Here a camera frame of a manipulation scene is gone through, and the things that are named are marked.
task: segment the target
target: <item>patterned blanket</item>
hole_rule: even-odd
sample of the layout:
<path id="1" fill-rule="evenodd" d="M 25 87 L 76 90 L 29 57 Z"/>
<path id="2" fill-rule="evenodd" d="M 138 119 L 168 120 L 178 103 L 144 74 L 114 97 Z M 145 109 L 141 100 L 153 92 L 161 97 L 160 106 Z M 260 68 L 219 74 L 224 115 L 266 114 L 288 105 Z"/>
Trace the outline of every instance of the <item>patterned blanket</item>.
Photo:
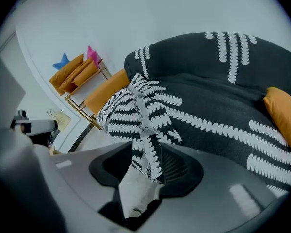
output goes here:
<path id="1" fill-rule="evenodd" d="M 181 137 L 173 128 L 162 100 L 176 105 L 182 99 L 157 94 L 165 87 L 159 81 L 146 81 L 135 75 L 130 85 L 114 94 L 100 110 L 97 119 L 103 129 L 121 141 L 132 141 L 133 166 L 152 180 L 163 182 L 160 143 L 179 143 Z"/>
<path id="2" fill-rule="evenodd" d="M 247 35 L 194 33 L 129 54 L 125 70 L 130 86 L 97 120 L 111 136 L 133 142 L 140 172 L 164 181 L 159 145 L 166 142 L 224 156 L 277 197 L 291 190 L 291 149 L 263 103 L 270 86 L 291 95 L 290 52 Z"/>

